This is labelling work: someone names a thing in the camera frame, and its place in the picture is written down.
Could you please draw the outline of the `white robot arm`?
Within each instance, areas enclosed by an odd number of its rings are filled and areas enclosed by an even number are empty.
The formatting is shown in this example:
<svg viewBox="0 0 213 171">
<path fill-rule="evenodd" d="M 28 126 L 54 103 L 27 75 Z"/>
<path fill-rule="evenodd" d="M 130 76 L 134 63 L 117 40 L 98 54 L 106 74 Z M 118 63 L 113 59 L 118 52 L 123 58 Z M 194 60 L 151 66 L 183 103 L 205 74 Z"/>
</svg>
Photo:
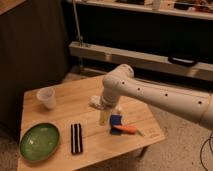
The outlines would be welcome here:
<svg viewBox="0 0 213 171">
<path fill-rule="evenodd" d="M 103 87 L 100 103 L 104 108 L 114 108 L 121 96 L 127 96 L 213 130 L 211 93 L 137 81 L 127 64 L 107 73 L 103 77 Z"/>
</svg>

